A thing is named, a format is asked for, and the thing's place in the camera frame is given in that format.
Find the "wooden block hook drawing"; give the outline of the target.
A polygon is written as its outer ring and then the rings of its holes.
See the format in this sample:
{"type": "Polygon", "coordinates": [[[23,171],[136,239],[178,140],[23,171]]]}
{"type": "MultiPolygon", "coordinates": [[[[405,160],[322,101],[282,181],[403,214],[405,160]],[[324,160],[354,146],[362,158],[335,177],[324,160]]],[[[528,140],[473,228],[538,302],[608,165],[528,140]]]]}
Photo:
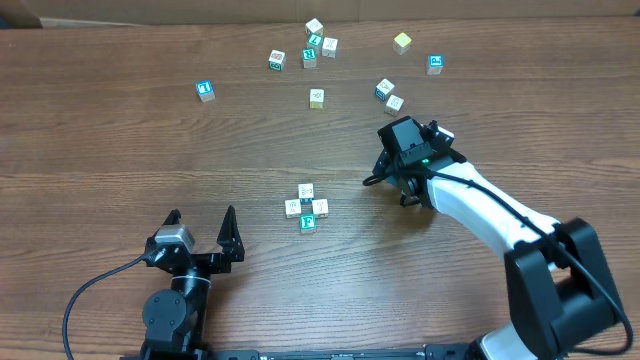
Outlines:
{"type": "Polygon", "coordinates": [[[302,205],[300,199],[286,200],[285,204],[285,216],[287,218],[295,218],[302,214],[302,205]]]}

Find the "green F wooden block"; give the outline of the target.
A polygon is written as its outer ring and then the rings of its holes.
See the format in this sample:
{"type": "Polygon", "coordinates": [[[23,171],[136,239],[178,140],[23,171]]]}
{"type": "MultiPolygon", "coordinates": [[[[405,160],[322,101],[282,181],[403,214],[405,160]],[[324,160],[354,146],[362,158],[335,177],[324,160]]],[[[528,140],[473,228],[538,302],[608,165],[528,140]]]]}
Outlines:
{"type": "Polygon", "coordinates": [[[317,219],[314,214],[303,214],[299,217],[299,227],[302,233],[313,233],[317,229],[317,219]]]}

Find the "wooden block red U side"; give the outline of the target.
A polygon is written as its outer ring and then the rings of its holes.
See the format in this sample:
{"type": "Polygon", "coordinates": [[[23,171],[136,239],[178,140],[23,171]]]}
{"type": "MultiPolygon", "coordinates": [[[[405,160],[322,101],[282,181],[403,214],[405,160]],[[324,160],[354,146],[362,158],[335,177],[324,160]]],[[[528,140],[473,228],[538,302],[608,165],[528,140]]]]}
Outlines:
{"type": "Polygon", "coordinates": [[[312,183],[299,184],[298,198],[301,203],[311,203],[315,198],[314,185],[312,183]]]}

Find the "wooden block acorn drawing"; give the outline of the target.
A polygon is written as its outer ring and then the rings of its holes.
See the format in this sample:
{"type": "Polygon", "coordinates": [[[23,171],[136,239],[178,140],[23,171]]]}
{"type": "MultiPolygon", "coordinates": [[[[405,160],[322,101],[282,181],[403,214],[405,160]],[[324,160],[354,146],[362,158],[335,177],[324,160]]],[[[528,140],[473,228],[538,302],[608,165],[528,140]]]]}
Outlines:
{"type": "Polygon", "coordinates": [[[312,201],[312,211],[317,218],[326,218],[329,214],[327,199],[314,199],[312,201]]]}

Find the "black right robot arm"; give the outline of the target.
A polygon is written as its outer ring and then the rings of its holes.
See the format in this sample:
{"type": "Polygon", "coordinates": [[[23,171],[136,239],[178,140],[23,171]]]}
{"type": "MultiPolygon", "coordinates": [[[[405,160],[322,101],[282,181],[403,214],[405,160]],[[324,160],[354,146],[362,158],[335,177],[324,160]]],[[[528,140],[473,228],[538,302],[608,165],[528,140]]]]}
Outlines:
{"type": "Polygon", "coordinates": [[[436,121],[410,116],[378,130],[383,150],[364,185],[386,181],[403,207],[464,225],[503,260],[510,321],[470,344],[427,344],[426,359],[563,359],[623,355],[634,332],[596,230],[560,222],[486,180],[436,121]]]}

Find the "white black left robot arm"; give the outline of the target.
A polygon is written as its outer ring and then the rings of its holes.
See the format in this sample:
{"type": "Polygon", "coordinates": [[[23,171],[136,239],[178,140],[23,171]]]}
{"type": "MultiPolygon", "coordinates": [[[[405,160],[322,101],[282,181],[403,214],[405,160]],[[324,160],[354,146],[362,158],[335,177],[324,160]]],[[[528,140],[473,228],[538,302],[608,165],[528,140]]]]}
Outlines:
{"type": "Polygon", "coordinates": [[[180,211],[172,210],[146,241],[143,261],[169,273],[171,284],[143,306],[143,359],[212,359],[214,352],[203,341],[211,277],[229,273],[233,263],[244,260],[234,207],[223,219],[217,237],[222,250],[217,253],[194,253],[195,239],[180,218],[180,211]]]}

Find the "blue P wooden block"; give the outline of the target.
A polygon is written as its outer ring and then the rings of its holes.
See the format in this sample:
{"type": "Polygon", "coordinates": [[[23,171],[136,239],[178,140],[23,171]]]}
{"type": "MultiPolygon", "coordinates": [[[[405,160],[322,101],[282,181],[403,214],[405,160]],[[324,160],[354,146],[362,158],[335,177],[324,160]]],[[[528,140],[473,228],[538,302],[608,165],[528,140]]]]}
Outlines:
{"type": "Polygon", "coordinates": [[[439,54],[429,55],[426,69],[428,76],[440,75],[444,68],[444,57],[439,54]]]}

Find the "yellow top wooden block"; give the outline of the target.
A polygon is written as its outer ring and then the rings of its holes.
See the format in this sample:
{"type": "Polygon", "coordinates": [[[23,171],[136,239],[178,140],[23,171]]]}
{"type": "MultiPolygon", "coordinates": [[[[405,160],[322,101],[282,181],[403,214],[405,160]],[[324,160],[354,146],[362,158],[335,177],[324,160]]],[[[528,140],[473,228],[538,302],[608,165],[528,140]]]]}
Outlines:
{"type": "Polygon", "coordinates": [[[398,55],[406,53],[411,46],[412,39],[404,32],[399,33],[393,39],[393,49],[398,55]]]}

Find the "wooden block yellow side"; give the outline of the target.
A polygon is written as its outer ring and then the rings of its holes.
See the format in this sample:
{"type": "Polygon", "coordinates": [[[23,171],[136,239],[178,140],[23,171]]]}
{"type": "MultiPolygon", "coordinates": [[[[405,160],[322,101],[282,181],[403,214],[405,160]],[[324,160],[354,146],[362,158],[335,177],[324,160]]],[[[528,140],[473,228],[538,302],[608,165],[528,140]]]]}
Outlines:
{"type": "Polygon", "coordinates": [[[324,107],[325,91],[323,89],[311,89],[309,94],[309,105],[311,109],[322,109],[324,107]]]}

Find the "blue I wooden block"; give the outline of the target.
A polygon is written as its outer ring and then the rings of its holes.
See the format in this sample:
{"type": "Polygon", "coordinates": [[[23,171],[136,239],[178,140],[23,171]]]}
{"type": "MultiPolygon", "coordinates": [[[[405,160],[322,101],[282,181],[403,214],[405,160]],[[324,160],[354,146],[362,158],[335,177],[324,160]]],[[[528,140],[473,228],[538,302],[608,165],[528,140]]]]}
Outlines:
{"type": "Polygon", "coordinates": [[[202,102],[208,102],[216,99],[214,87],[209,80],[198,82],[196,84],[196,91],[202,102]]]}

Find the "wooden block blue side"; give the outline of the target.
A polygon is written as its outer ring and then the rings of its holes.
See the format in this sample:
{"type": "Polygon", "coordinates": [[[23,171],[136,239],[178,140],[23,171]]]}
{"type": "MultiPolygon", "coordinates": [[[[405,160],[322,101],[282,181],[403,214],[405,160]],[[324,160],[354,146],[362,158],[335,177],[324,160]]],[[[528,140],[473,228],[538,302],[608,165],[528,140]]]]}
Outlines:
{"type": "Polygon", "coordinates": [[[335,58],[337,54],[338,40],[336,38],[325,37],[321,47],[321,55],[335,58]]]}

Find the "green R wooden block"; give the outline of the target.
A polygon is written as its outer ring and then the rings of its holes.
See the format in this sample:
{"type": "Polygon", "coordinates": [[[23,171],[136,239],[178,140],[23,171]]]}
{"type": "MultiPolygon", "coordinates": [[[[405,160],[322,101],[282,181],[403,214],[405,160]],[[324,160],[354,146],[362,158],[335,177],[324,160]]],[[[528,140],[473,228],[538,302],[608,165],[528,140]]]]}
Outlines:
{"type": "Polygon", "coordinates": [[[311,69],[317,67],[317,55],[314,48],[305,48],[301,51],[302,64],[304,69],[311,69]]]}

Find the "plain wooden block top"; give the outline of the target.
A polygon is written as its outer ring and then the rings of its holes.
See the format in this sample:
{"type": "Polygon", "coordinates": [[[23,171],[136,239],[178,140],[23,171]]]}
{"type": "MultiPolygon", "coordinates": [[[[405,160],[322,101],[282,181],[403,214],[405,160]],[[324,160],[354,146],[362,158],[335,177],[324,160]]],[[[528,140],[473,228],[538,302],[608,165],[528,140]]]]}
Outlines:
{"type": "Polygon", "coordinates": [[[317,18],[313,18],[305,24],[305,31],[307,34],[323,35],[324,26],[317,18]]]}

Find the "wooden block green B side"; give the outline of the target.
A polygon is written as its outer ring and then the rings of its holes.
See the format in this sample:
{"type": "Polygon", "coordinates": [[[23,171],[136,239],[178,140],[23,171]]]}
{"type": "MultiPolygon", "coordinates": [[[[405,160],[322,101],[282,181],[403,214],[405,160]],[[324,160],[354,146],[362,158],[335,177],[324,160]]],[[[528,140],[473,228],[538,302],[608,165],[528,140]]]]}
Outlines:
{"type": "Polygon", "coordinates": [[[282,72],[286,63],[286,53],[279,50],[272,50],[268,58],[269,68],[275,71],[282,72]]]}

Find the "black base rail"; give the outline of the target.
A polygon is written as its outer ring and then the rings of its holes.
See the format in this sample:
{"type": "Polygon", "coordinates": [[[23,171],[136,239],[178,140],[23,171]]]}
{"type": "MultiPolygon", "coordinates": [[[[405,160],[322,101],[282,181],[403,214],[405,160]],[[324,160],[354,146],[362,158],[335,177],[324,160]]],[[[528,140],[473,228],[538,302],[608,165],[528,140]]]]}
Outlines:
{"type": "Polygon", "coordinates": [[[148,350],[146,353],[123,355],[121,360],[143,359],[209,359],[209,360],[470,360],[470,359],[535,359],[524,353],[507,350],[494,356],[483,353],[479,342],[471,344],[431,344],[421,348],[379,350],[332,350],[258,352],[257,350],[196,350],[193,353],[171,353],[148,350]]]}

